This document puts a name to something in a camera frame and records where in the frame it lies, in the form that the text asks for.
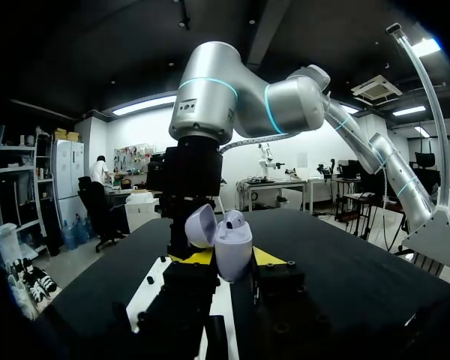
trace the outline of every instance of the white refrigerator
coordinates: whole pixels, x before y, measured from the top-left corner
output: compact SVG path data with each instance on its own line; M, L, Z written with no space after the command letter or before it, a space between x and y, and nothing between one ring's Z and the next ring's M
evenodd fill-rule
M53 144L52 171L61 227L65 220L70 225L75 222L76 214L82 219L87 214L78 196L78 179L83 176L84 148L81 142L67 140L56 140Z

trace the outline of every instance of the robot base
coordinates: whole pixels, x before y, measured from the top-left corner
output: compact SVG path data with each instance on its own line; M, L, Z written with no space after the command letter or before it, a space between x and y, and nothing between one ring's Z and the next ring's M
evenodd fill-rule
M402 245L450 268L450 209L438 205L428 222L408 235Z

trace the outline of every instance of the shelf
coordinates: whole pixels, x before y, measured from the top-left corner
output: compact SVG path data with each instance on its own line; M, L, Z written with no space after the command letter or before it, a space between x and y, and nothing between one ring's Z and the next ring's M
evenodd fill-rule
M35 166L16 166L16 167L4 167L0 169L0 173L12 173L16 171L34 170Z
M35 251L38 252L38 253L40 253L42 250L45 250L46 248L47 248L47 246L41 245L41 246L39 246L39 247L36 247L36 248L35 248Z
M0 151L16 151L16 152L33 152L35 150L34 146L0 146Z
M33 260L35 257L38 257L37 251L32 249L28 244L22 243L20 246L20 252L22 253L22 257L27 258L29 260Z
M33 227L34 225L37 225L39 223L40 223L39 220L33 220L33 221L30 221L29 223L24 223L22 226L17 227L16 231L17 232L22 231L22 230L26 229L27 227Z

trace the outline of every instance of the trash can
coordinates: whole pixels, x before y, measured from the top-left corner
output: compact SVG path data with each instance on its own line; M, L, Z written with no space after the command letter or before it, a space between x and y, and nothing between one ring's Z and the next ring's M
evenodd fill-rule
M22 259L22 251L20 251L17 238L17 225L14 223L0 226L0 254L4 263L11 264L16 259Z

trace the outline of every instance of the robotic arm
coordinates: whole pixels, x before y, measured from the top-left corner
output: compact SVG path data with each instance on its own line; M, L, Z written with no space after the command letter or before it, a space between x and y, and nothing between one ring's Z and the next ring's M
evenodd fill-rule
M262 150L262 159L259 160L259 164L263 169L263 177L269 177L269 167L273 170L280 169L280 166L285 165L284 163L274 163L272 151L270 150L270 145L267 142L261 142L258 147Z
M386 170L412 230L403 244L432 263L450 266L450 209L434 206L388 138L365 139L341 105L322 93L329 82L325 71L311 65L268 84L242 64L229 44L204 43L193 51L181 79L169 133L179 148L206 138L215 144L206 151L216 152L230 141L233 129L243 137L264 137L315 130L325 119L367 172Z

